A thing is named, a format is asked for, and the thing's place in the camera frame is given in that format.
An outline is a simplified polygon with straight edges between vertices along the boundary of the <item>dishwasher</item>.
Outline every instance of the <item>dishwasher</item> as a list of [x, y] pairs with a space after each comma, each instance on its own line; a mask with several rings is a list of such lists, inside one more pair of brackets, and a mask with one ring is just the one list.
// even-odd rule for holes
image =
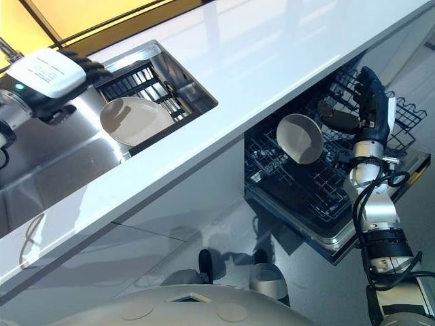
[[[322, 125], [317, 104], [325, 101], [337, 110], [358, 114], [353, 95], [358, 75], [355, 67], [360, 58], [329, 74], [245, 133], [245, 197], [282, 220], [334, 265], [357, 240], [351, 202], [343, 189], [347, 173], [334, 167], [339, 153], [352, 150], [353, 136]], [[387, 96], [396, 95], [389, 91]], [[290, 113], [307, 115], [321, 128], [324, 149], [312, 164], [297, 164], [278, 146], [278, 123]], [[400, 159], [397, 170], [409, 172], [411, 178], [402, 187], [389, 190], [394, 202], [430, 164], [430, 154], [412, 147], [415, 142], [412, 130], [426, 116], [416, 105], [397, 98], [396, 121], [385, 155]]]

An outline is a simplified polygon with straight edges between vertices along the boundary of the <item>cable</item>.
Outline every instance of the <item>cable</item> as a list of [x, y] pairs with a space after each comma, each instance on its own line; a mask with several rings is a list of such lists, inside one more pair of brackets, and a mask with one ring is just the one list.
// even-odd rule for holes
[[[435, 273], [431, 272], [411, 272], [412, 269], [417, 265], [419, 261], [421, 261], [421, 257], [423, 253], [421, 251], [418, 252], [418, 254], [413, 258], [409, 266], [406, 268], [406, 270], [401, 273], [399, 276], [395, 277], [393, 281], [390, 281], [386, 284], [384, 284], [382, 287], [379, 287], [376, 285], [376, 282], [372, 279], [371, 273], [370, 273], [370, 260], [368, 258], [368, 252], [367, 252], [367, 244], [364, 240], [364, 234], [361, 230], [361, 220], [363, 218], [364, 214], [364, 207], [366, 206], [366, 203], [368, 202], [368, 199], [370, 198], [373, 191], [376, 189], [376, 187], [380, 186], [383, 182], [388, 182], [388, 185], [390, 187], [400, 187], [401, 185], [405, 184], [409, 180], [409, 173], [400, 171], [400, 172], [394, 172], [389, 175], [382, 176], [383, 174], [383, 161], [380, 158], [376, 157], [365, 157], [358, 161], [358, 163], [354, 166], [358, 166], [359, 164], [363, 163], [373, 163], [377, 166], [379, 166], [378, 174], [375, 179], [373, 179], [358, 195], [358, 197], [355, 200], [355, 203], [353, 204], [352, 208], [352, 219], [353, 224], [355, 226], [355, 232], [357, 234], [358, 240], [360, 242], [360, 248], [361, 248], [361, 257], [362, 257], [362, 265], [364, 267], [364, 272], [366, 273], [368, 284], [374, 288], [377, 291], [387, 291], [395, 287], [397, 284], [402, 282], [404, 279], [409, 277], [416, 277], [414, 273], [420, 273], [424, 276], [431, 276], [435, 277]], [[395, 182], [396, 177], [402, 177], [401, 180], [398, 182]]]
[[5, 162], [0, 166], [0, 170], [7, 166], [9, 163], [9, 153], [7, 152], [6, 148], [2, 147], [0, 148], [0, 151], [3, 152], [3, 155], [5, 156]]
[[433, 277], [435, 278], [435, 272], [430, 272], [428, 270], [419, 270], [416, 272], [411, 272], [412, 277]]

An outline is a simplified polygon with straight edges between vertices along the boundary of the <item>white plate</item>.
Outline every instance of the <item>white plate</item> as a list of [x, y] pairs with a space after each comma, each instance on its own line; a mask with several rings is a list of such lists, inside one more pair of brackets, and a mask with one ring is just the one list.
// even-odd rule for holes
[[139, 97], [121, 97], [100, 113], [104, 130], [120, 143], [136, 146], [174, 123], [159, 104]]
[[296, 163], [316, 161], [324, 148], [319, 126], [309, 117], [293, 113], [285, 116], [277, 127], [278, 145]]

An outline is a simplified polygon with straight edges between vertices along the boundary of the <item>wire rack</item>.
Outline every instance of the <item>wire rack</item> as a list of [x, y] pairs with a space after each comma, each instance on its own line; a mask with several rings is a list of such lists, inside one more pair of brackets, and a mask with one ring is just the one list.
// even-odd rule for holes
[[[353, 100], [357, 74], [357, 71], [338, 71], [326, 94], [316, 96], [304, 106], [304, 109], [298, 110], [298, 113], [319, 122], [317, 103], [323, 99], [335, 109], [357, 115], [359, 107]], [[388, 92], [387, 95], [394, 96], [394, 93]], [[406, 155], [406, 149], [415, 141], [410, 131], [426, 115], [424, 110], [417, 110], [414, 104], [407, 104], [404, 98], [398, 98], [396, 123], [388, 140], [386, 153], [395, 157]], [[272, 129], [269, 127], [268, 130], [262, 130], [247, 140], [245, 174], [250, 182], [260, 187], [262, 180], [273, 178], [285, 186], [282, 196], [286, 200], [303, 198], [304, 212], [329, 223], [343, 216], [351, 205], [343, 189], [345, 172], [334, 168], [333, 162], [338, 152], [352, 148], [353, 136], [319, 125], [324, 136], [324, 150], [315, 163], [301, 166], [287, 156], [278, 146], [275, 125]]]
[[[357, 75], [356, 70], [348, 73], [339, 70], [324, 100], [337, 110], [354, 112], [357, 115], [359, 105], [353, 100], [353, 95], [356, 94], [354, 87], [358, 82]], [[392, 91], [387, 92], [386, 95], [395, 97]], [[426, 111], [418, 110], [415, 104], [406, 103], [403, 97], [397, 98], [396, 121], [388, 138], [385, 153], [397, 158], [406, 155], [406, 150], [415, 142], [415, 137], [410, 131], [427, 115]], [[331, 129], [325, 129], [324, 135], [326, 138], [341, 139], [340, 144], [343, 145], [341, 149], [351, 148], [352, 136], [346, 136]]]
[[171, 85], [157, 74], [149, 61], [98, 87], [98, 91], [107, 102], [125, 96], [156, 102], [168, 111], [174, 122], [189, 115]]

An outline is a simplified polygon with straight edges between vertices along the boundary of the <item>kitchen counter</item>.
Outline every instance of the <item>kitchen counter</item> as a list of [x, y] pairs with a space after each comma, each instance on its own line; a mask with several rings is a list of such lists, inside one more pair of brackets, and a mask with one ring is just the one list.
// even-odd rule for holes
[[156, 39], [219, 104], [0, 239], [0, 300], [26, 289], [104, 234], [109, 222], [127, 219], [139, 203], [163, 194], [282, 104], [434, 4], [217, 0], [92, 55], [105, 62]]

